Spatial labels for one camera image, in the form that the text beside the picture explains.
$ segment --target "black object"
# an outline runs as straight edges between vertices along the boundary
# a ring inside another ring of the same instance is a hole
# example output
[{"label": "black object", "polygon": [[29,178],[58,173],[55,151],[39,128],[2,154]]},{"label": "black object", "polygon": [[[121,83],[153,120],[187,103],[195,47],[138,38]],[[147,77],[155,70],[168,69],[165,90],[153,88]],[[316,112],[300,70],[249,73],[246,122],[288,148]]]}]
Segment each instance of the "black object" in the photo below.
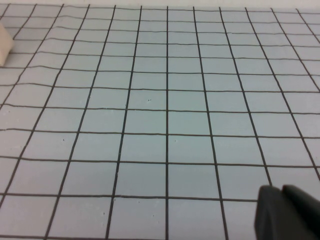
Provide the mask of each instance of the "black object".
[{"label": "black object", "polygon": [[293,185],[259,190],[257,240],[320,240],[320,201]]}]

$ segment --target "white object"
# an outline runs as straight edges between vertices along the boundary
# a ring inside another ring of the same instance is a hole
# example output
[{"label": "white object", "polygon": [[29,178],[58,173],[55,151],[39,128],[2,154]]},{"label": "white object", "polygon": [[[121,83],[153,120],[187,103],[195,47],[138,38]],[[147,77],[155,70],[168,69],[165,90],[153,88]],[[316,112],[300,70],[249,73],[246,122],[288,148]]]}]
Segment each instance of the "white object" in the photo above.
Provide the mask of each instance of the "white object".
[{"label": "white object", "polygon": [[10,50],[14,47],[14,41],[5,27],[0,23],[0,66],[6,62]]}]

